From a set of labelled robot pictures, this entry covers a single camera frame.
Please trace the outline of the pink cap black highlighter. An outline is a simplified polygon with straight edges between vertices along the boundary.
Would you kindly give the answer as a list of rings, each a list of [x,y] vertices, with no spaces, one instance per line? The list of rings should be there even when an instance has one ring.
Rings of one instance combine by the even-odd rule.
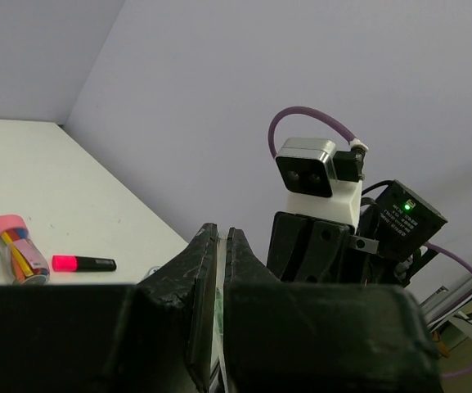
[[[52,257],[52,269],[62,273],[114,272],[117,269],[117,265],[112,259],[76,255],[54,255]]]

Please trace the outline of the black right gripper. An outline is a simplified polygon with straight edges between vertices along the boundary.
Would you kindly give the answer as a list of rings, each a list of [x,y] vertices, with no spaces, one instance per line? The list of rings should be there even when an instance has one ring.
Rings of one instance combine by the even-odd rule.
[[[399,181],[381,186],[384,191],[377,198],[361,198],[356,229],[276,213],[267,267],[282,282],[407,286],[437,255],[422,248],[447,219]]]

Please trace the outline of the pink lid clear jar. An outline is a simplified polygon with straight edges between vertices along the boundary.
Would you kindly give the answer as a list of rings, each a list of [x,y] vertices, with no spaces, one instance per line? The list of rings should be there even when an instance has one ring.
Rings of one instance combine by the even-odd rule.
[[[0,256],[11,284],[44,285],[49,281],[48,263],[19,215],[0,215]]]

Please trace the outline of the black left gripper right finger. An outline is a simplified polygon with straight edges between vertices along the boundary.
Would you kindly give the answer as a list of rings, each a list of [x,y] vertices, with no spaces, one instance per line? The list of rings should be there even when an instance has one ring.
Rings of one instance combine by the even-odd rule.
[[[439,392],[415,298],[392,285],[281,282],[227,239],[223,353],[234,392]]]

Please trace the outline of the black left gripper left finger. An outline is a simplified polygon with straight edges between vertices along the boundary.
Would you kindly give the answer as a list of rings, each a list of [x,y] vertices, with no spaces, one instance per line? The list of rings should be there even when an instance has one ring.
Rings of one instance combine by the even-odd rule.
[[[218,229],[137,284],[0,286],[0,392],[206,392]]]

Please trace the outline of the clear pen cap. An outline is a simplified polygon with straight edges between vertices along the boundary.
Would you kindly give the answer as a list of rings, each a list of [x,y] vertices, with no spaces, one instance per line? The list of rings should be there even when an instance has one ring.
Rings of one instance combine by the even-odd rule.
[[[218,375],[221,377],[223,390],[225,392],[233,392],[231,383],[228,377],[227,365],[225,360],[225,354],[223,349],[223,324],[224,324],[224,298],[223,298],[223,286],[225,280],[225,268],[227,262],[227,241],[228,234],[222,233],[218,236],[217,248],[216,248],[216,283],[215,283],[215,298],[214,298],[214,343],[215,353],[217,356]]]

